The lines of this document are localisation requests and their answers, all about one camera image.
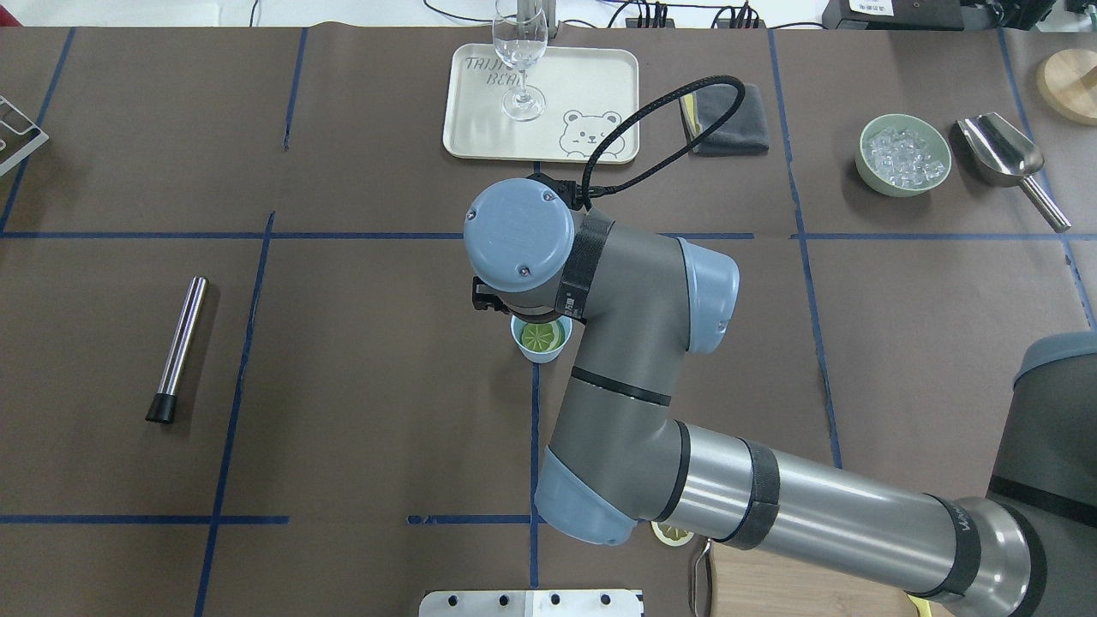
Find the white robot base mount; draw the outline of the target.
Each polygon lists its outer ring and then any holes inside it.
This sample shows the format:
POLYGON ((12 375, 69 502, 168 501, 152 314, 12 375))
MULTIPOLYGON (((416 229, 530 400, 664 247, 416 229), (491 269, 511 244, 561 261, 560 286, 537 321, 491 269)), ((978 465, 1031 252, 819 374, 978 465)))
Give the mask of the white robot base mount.
POLYGON ((437 590, 419 616, 644 616, 641 590, 437 590))

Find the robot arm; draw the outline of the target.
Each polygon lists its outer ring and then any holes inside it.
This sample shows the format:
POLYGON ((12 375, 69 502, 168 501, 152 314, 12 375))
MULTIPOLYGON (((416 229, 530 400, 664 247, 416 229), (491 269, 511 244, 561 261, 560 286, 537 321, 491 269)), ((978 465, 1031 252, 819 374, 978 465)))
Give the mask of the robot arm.
POLYGON ((955 616, 1093 616, 1094 332, 1027 348, 985 496, 941 500, 669 416, 685 355, 728 328, 730 256, 579 218, 531 178, 486 188, 463 238, 475 308, 584 325, 534 493, 559 532, 621 545, 667 521, 955 616))

